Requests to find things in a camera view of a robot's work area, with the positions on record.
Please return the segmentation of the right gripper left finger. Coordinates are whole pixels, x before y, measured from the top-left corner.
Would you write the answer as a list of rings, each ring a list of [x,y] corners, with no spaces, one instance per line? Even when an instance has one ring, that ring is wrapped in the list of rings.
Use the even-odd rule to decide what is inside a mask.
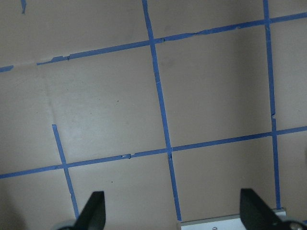
[[[103,230],[106,225],[106,205],[104,191],[92,192],[81,214],[73,225],[58,230]]]

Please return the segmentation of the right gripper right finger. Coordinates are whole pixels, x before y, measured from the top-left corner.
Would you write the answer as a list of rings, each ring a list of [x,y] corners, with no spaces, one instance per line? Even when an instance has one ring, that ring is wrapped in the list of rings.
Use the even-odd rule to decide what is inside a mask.
[[[240,190],[240,220],[247,230],[305,230],[296,220],[283,220],[251,188]]]

